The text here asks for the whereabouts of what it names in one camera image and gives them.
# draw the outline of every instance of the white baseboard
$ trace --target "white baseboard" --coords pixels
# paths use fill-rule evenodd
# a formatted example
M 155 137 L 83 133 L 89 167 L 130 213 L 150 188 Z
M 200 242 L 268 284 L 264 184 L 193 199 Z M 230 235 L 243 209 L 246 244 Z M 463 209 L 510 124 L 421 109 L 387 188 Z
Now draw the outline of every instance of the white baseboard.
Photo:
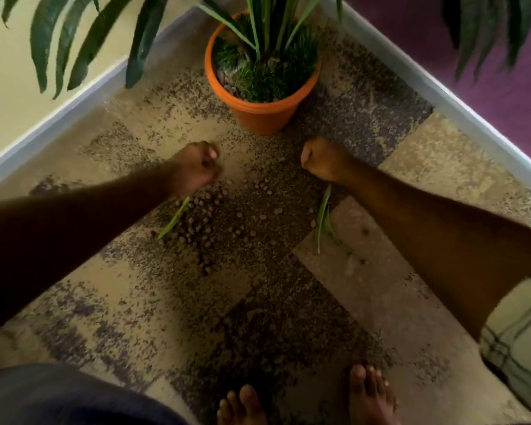
M 337 19 L 335 0 L 322 0 L 319 6 L 327 16 Z M 439 112 L 446 115 L 478 146 L 486 150 L 496 162 L 513 174 L 525 187 L 531 189 L 531 158 L 507 137 L 431 76 L 347 3 L 344 3 L 342 8 L 342 26 Z
M 233 0 L 216 0 L 221 5 Z M 193 35 L 208 20 L 208 15 L 191 8 L 157 35 L 148 62 L 169 56 L 182 39 Z M 82 86 L 65 104 L 18 138 L 0 154 L 0 182 L 43 150 L 95 107 L 101 106 L 124 89 L 128 57 L 123 56 L 91 83 Z

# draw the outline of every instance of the forearm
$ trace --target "forearm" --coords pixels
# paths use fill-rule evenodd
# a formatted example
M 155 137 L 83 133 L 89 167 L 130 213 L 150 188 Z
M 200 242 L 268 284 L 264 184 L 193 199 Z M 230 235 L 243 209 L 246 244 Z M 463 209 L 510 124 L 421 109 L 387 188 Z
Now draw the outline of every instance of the forearm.
M 472 336 L 531 274 L 531 229 L 424 192 L 359 161 L 341 183 Z
M 63 194 L 0 202 L 0 325 L 167 199 L 170 184 L 162 165 Z

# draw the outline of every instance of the plaid fabric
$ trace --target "plaid fabric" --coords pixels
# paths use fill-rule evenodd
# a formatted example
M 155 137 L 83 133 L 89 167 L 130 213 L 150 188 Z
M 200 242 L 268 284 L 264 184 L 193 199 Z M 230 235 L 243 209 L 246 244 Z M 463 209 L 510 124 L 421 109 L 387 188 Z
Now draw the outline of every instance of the plaid fabric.
M 531 276 L 503 298 L 480 337 L 486 365 L 531 410 Z

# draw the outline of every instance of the foot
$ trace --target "foot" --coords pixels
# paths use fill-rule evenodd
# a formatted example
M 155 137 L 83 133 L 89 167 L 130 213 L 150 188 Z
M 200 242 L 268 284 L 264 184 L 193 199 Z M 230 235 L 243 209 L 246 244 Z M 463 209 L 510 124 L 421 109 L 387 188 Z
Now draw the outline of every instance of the foot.
M 231 390 L 220 401 L 216 412 L 219 425 L 267 425 L 266 414 L 262 409 L 258 394 L 250 385 L 240 390 L 240 398 Z
M 371 365 L 352 367 L 348 408 L 352 425 L 399 425 L 395 395 L 382 372 Z

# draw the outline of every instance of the hand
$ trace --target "hand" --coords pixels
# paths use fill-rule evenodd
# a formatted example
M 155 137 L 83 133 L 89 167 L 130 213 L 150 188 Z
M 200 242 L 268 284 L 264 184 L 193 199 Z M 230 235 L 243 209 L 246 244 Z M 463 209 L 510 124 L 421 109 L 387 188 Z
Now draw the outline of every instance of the hand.
M 219 154 L 208 142 L 189 143 L 169 161 L 172 195 L 186 197 L 214 180 Z
M 341 184 L 354 158 L 340 144 L 322 137 L 309 140 L 301 153 L 301 165 L 315 176 Z

